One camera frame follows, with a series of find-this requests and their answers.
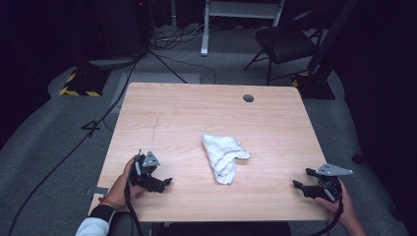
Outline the white desk frame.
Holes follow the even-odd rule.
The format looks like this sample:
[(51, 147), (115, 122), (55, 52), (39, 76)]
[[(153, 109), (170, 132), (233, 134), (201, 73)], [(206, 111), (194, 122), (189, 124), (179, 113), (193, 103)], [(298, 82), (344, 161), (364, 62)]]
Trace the white desk frame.
[(277, 3), (243, 3), (206, 0), (204, 10), (204, 32), (200, 54), (209, 54), (209, 20), (211, 17), (233, 17), (272, 20), (276, 26), (279, 22), (285, 0)]

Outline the grey tape piece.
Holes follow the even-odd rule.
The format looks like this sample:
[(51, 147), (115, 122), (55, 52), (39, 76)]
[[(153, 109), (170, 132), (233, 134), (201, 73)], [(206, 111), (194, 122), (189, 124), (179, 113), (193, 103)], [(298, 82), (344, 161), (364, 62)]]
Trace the grey tape piece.
[(108, 188), (102, 188), (102, 187), (92, 187), (92, 188), (87, 188), (85, 190), (85, 195), (86, 196), (94, 196), (94, 195), (106, 195), (108, 193), (109, 189)]

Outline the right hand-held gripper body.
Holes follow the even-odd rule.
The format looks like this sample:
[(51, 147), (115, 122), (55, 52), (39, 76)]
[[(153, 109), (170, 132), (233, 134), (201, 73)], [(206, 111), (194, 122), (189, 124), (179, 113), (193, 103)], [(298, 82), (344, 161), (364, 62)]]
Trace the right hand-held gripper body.
[(353, 171), (333, 164), (324, 163), (315, 173), (319, 185), (324, 189), (325, 194), (331, 202), (336, 202), (341, 198), (341, 186), (339, 176), (352, 175)]

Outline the black folding chair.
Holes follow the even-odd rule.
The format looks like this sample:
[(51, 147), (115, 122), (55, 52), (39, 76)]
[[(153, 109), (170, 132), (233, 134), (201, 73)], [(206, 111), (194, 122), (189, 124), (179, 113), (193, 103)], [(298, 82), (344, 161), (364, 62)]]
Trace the black folding chair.
[(271, 77), (273, 64), (288, 63), (318, 52), (325, 28), (324, 21), (324, 9), (316, 9), (303, 12), (279, 26), (257, 30), (255, 40), (261, 50), (244, 67), (244, 71), (255, 62), (267, 60), (269, 85), (275, 81)]

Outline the white towel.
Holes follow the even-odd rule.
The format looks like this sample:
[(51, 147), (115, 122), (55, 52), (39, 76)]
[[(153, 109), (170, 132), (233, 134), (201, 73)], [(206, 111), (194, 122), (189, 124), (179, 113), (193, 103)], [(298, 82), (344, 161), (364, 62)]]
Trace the white towel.
[(202, 136), (209, 165), (215, 180), (222, 185), (230, 185), (236, 176), (235, 159), (248, 159), (250, 154), (233, 137)]

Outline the person's right hand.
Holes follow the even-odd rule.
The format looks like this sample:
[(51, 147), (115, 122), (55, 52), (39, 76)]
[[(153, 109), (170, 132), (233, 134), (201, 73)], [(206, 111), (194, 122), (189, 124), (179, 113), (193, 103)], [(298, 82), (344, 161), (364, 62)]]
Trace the person's right hand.
[[(345, 228), (354, 226), (358, 223), (358, 218), (355, 213), (352, 199), (343, 183), (340, 183), (342, 189), (342, 204), (343, 213), (339, 217), (338, 222)], [(336, 216), (338, 210), (338, 203), (331, 203), (322, 198), (315, 198), (315, 201), (324, 209), (326, 209), (331, 216)]]

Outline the person's left hand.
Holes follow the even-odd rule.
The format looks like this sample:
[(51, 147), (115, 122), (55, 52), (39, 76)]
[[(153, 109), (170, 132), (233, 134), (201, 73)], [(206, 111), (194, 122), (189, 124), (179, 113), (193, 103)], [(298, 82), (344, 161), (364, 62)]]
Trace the person's left hand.
[[(135, 158), (132, 157), (126, 164), (122, 174), (116, 179), (113, 186), (101, 202), (102, 205), (120, 209), (126, 205), (124, 190), (128, 183), (129, 173)], [(140, 186), (129, 185), (130, 197), (139, 199), (145, 194), (145, 189)]]

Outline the person's dark trouser legs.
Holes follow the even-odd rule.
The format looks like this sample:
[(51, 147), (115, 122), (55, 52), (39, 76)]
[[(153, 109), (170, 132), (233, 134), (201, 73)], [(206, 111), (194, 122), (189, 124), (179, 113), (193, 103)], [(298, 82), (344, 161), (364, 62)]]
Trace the person's dark trouser legs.
[[(128, 212), (117, 213), (108, 236), (139, 236)], [(292, 236), (286, 222), (197, 222), (159, 224), (154, 236)]]

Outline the black slanted stand column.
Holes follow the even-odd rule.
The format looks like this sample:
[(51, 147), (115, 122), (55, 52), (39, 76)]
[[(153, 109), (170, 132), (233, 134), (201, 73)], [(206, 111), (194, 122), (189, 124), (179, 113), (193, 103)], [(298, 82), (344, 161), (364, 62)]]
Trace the black slanted stand column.
[(357, 2), (358, 0), (346, 0), (346, 2), (338, 8), (339, 14), (332, 22), (324, 41), (319, 46), (318, 53), (311, 59), (308, 64), (311, 75), (317, 75), (322, 67), (326, 64), (327, 59), (330, 57), (331, 48), (334, 45), (344, 24), (354, 10)]

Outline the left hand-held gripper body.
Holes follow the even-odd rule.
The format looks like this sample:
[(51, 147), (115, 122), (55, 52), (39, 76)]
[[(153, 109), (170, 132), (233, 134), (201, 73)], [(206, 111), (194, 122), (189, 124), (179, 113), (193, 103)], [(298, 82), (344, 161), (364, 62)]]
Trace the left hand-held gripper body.
[(138, 154), (135, 157), (129, 177), (131, 184), (142, 188), (154, 186), (151, 173), (158, 165), (159, 161), (151, 151), (147, 154)]

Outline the black yellow striped stand base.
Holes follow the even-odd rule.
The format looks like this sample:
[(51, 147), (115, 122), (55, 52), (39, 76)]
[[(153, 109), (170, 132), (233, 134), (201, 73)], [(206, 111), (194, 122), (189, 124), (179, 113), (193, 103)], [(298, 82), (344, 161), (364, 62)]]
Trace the black yellow striped stand base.
[(327, 80), (319, 80), (306, 73), (291, 77), (291, 85), (298, 89), (303, 99), (335, 100), (335, 96)]
[(93, 97), (102, 96), (109, 75), (109, 71), (100, 69), (93, 69), (89, 72), (75, 69), (66, 80), (59, 94)]

